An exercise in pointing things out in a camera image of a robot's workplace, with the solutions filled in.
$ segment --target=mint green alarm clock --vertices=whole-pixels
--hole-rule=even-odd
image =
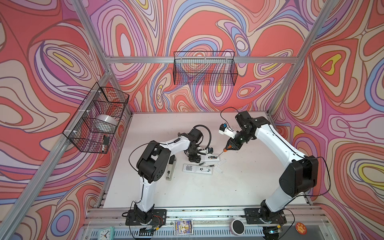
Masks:
[[[113,240],[114,227],[107,227],[99,231],[98,240]]]

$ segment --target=patterned wallpaper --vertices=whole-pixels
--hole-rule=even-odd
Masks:
[[[0,220],[103,75],[70,0],[0,0]],[[73,239],[101,191],[108,154],[68,147],[17,239]]]
[[[308,155],[324,156],[321,204],[340,239],[384,239],[384,2],[342,0],[273,119]],[[313,195],[329,187],[324,163]]]
[[[296,56],[322,0],[84,1],[109,56],[173,56],[234,50],[236,56]],[[266,110],[289,64],[239,64],[236,86],[174,86],[173,64],[115,64],[133,111]]]

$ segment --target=red round sticker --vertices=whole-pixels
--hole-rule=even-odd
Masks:
[[[307,228],[301,222],[296,223],[296,231],[302,235],[307,233]]]

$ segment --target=wire basket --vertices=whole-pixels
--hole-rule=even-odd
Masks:
[[[234,86],[238,76],[233,51],[175,51],[175,85]]]
[[[107,153],[128,100],[129,95],[118,89],[99,86],[80,120],[63,134],[81,152]]]

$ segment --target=white table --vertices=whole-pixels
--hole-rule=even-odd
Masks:
[[[234,130],[240,131],[235,113],[223,113]],[[251,112],[252,117],[264,116],[263,112]],[[147,113],[134,114],[127,137],[108,190],[104,208],[130,207],[132,200],[141,196],[139,175],[128,163],[128,156],[139,145],[151,140],[164,142],[177,137],[177,133],[189,133],[198,124],[206,125],[212,133],[210,147],[221,153],[229,137],[218,133],[224,123],[219,113]],[[198,128],[204,135],[202,146],[208,143],[207,130]],[[131,156],[136,167],[146,145]],[[171,181],[163,176],[157,182],[155,207],[200,207],[259,205],[278,187],[283,167],[277,157],[260,140],[251,140],[240,151],[221,154],[227,162],[220,166],[223,173],[213,175],[193,174],[182,171],[189,163],[183,152],[176,154],[176,169]],[[290,204],[306,204],[298,197]]]

